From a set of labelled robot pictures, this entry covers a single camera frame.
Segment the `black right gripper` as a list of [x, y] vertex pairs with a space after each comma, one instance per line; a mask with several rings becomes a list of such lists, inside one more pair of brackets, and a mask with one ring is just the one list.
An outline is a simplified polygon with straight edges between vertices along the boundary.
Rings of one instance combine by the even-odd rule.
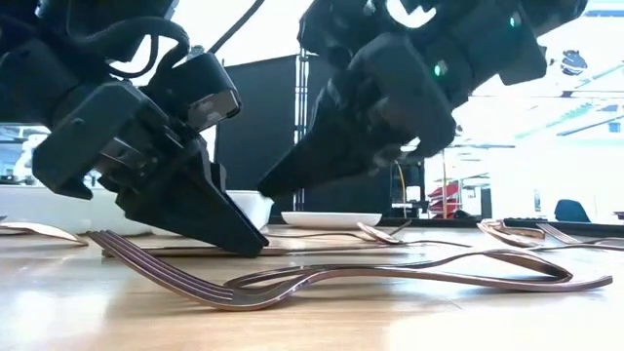
[[334, 78], [319, 92], [305, 136], [259, 182], [263, 196], [371, 173], [415, 138], [418, 156], [433, 156], [452, 142], [449, 100], [407, 37], [378, 35], [348, 69], [363, 82]]

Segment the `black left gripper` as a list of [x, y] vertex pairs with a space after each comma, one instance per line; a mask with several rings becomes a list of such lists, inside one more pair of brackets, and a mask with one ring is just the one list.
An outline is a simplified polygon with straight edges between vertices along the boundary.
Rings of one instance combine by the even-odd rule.
[[90, 199], [90, 171], [131, 220], [256, 257], [268, 245], [226, 192], [195, 133], [139, 89], [108, 82], [72, 92], [68, 112], [34, 150], [33, 174], [53, 192]]

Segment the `rose gold table knife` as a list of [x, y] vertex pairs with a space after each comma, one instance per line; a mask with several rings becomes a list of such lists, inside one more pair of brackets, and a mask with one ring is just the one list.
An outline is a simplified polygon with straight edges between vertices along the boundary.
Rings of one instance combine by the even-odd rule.
[[[379, 250], [379, 249], [398, 249], [403, 247], [391, 245], [374, 245], [374, 246], [333, 246], [321, 248], [296, 248], [285, 249], [277, 247], [263, 248], [258, 256], [284, 256], [291, 254], [315, 254], [315, 253], [331, 253], [359, 250]], [[237, 253], [230, 253], [216, 247], [146, 247], [142, 250], [148, 254], [162, 257], [199, 257], [199, 256], [238, 256]]]

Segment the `white round plate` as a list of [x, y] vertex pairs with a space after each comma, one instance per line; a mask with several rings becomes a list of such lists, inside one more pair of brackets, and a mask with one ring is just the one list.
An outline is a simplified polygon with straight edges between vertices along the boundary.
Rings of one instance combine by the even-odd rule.
[[358, 229], [359, 223], [376, 226], [382, 214], [282, 212], [282, 219], [287, 225], [299, 228]]

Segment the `black folding screen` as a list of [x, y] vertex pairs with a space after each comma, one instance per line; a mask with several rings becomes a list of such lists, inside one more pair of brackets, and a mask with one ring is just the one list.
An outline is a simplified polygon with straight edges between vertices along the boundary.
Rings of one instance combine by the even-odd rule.
[[[255, 190], [265, 173], [293, 146], [298, 117], [298, 56], [226, 68], [243, 109], [216, 126], [215, 160], [226, 169], [229, 190]], [[388, 168], [303, 192], [307, 212], [377, 213], [391, 210]]]

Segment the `black cabinet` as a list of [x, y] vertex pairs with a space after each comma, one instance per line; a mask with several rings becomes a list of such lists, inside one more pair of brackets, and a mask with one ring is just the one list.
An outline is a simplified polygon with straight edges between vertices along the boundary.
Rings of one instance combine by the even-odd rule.
[[423, 161], [396, 162], [391, 172], [393, 212], [403, 218], [420, 218], [429, 207]]

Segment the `rose gold fork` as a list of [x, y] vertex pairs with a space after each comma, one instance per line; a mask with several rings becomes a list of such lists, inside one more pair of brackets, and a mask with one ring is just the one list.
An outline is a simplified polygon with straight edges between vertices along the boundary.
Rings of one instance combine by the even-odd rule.
[[347, 236], [347, 237], [354, 237], [354, 238], [360, 239], [360, 240], [365, 241], [365, 242], [378, 242], [378, 241], [374, 240], [371, 236], [369, 236], [368, 234], [363, 232], [361, 229], [360, 229], [360, 231], [361, 231], [361, 234], [356, 234], [356, 233], [352, 233], [352, 232], [326, 232], [326, 233], [298, 234], [298, 235], [268, 234], [268, 237], [303, 239], [303, 238], [316, 238], [316, 237], [327, 237], [327, 236]]
[[306, 286], [330, 278], [360, 276], [411, 278], [538, 293], [579, 292], [604, 287], [613, 282], [610, 275], [589, 280], [577, 280], [571, 273], [567, 279], [551, 276], [550, 281], [537, 281], [430, 272], [429, 268], [348, 268], [284, 277], [286, 279], [284, 282], [254, 289], [227, 288], [186, 273], [144, 252], [136, 244], [111, 231], [90, 232], [88, 236], [125, 265], [153, 283], [210, 307], [229, 311], [264, 309], [285, 300]]
[[[542, 231], [544, 231], [545, 233], [553, 236], [555, 239], [565, 244], [581, 244], [581, 241], [565, 234], [564, 232], [560, 231], [559, 229], [553, 227], [552, 225], [546, 222], [537, 222], [536, 226], [540, 228]], [[607, 237], [607, 238], [599, 238], [599, 239], [585, 241], [585, 244], [590, 244], [590, 245], [600, 245], [600, 244], [608, 244], [608, 243], [624, 244], [624, 239]]]

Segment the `thin vertical pole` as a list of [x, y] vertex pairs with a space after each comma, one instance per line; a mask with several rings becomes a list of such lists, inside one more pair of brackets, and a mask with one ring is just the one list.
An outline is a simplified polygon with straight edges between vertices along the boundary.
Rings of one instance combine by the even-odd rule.
[[443, 193], [443, 219], [448, 219], [448, 180], [447, 180], [447, 165], [446, 165], [446, 153], [445, 150], [441, 152], [442, 159], [442, 193]]

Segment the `red storage rack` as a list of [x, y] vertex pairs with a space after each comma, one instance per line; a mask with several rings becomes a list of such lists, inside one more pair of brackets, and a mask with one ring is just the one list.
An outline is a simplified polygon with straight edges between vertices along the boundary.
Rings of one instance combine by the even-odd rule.
[[452, 181], [445, 186], [439, 186], [428, 195], [428, 211], [433, 217], [450, 218], [460, 209], [459, 183]]

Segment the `white robot figure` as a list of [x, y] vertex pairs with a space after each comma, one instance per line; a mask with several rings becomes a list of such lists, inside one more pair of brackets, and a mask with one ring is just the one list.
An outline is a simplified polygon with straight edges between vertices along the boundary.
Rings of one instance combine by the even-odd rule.
[[37, 178], [32, 172], [32, 156], [34, 149], [39, 146], [47, 135], [30, 135], [21, 145], [21, 153], [14, 166], [14, 176], [22, 185], [33, 186], [38, 184]]

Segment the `white cutlery organizer tray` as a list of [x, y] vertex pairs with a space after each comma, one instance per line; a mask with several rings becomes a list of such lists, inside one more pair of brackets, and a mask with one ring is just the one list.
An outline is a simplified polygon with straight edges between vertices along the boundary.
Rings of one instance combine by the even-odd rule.
[[123, 236], [168, 233], [125, 218], [115, 205], [114, 193], [96, 188], [93, 194], [94, 198], [86, 201], [40, 186], [0, 185], [0, 222], [46, 224], [79, 237], [87, 231], [106, 229]]

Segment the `dark blue office chair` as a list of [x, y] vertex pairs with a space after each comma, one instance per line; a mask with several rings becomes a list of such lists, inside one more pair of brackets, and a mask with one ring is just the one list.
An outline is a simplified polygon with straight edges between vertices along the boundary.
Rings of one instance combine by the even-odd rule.
[[578, 201], [570, 199], [559, 200], [556, 204], [554, 215], [557, 221], [591, 222], [584, 207]]

